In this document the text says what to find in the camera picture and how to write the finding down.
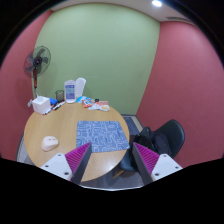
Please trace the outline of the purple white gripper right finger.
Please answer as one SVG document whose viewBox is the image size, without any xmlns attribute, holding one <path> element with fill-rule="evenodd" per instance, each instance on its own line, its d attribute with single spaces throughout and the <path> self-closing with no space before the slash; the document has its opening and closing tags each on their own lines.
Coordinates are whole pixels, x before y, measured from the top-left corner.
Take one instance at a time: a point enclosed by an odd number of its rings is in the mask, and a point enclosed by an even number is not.
<svg viewBox="0 0 224 224">
<path fill-rule="evenodd" d="M 182 169 L 168 154 L 158 155 L 137 143 L 133 144 L 132 153 L 145 185 Z"/>
</svg>

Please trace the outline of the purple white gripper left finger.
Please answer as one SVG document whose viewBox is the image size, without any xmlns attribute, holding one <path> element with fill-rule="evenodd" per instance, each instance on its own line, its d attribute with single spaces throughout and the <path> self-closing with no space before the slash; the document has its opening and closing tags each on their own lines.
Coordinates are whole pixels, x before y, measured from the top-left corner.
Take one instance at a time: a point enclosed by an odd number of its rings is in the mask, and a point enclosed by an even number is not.
<svg viewBox="0 0 224 224">
<path fill-rule="evenodd" d="M 41 169 L 65 180 L 79 184 L 92 153 L 92 144 L 87 143 L 63 154 L 57 153 L 41 166 Z"/>
</svg>

